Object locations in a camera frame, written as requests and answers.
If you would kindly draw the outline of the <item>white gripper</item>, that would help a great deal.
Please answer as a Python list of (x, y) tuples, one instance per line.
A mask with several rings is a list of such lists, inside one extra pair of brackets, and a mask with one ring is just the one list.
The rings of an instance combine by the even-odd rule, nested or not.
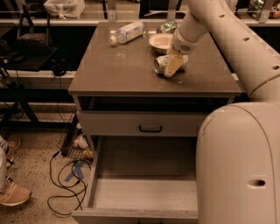
[(177, 28), (171, 38), (167, 54), (167, 64), (164, 70), (165, 77), (172, 77), (184, 64), (182, 55), (188, 55), (198, 46), (200, 34), (187, 28)]

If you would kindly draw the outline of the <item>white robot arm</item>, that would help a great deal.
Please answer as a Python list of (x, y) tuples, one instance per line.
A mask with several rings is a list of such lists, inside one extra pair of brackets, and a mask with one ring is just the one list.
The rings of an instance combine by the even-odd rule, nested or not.
[(234, 69), (248, 102), (216, 109), (196, 146), (199, 224), (280, 224), (280, 58), (228, 6), (228, 0), (188, 0), (166, 69), (209, 32)]

